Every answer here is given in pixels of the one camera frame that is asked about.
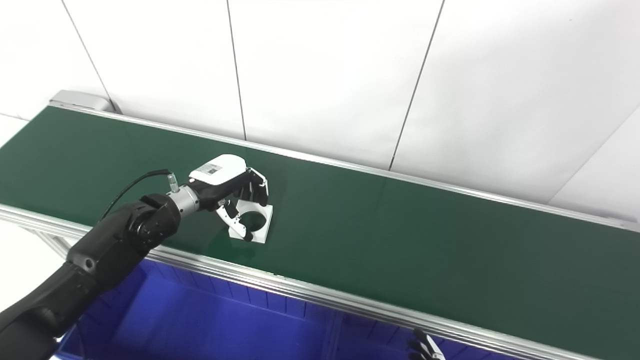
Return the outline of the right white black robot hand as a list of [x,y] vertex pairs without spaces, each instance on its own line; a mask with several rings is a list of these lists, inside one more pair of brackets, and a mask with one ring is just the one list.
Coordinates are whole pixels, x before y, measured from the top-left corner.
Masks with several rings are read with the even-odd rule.
[[433,338],[419,328],[412,330],[413,337],[407,340],[409,360],[445,360],[443,354]]

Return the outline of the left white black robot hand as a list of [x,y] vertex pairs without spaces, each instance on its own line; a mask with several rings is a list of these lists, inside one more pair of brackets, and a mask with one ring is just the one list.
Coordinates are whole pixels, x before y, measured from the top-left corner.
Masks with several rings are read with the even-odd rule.
[[[224,153],[189,174],[186,187],[195,194],[198,210],[215,212],[232,239],[265,244],[274,208],[268,204],[269,184],[262,173],[234,154]],[[265,219],[258,230],[242,224],[242,215],[256,212]]]

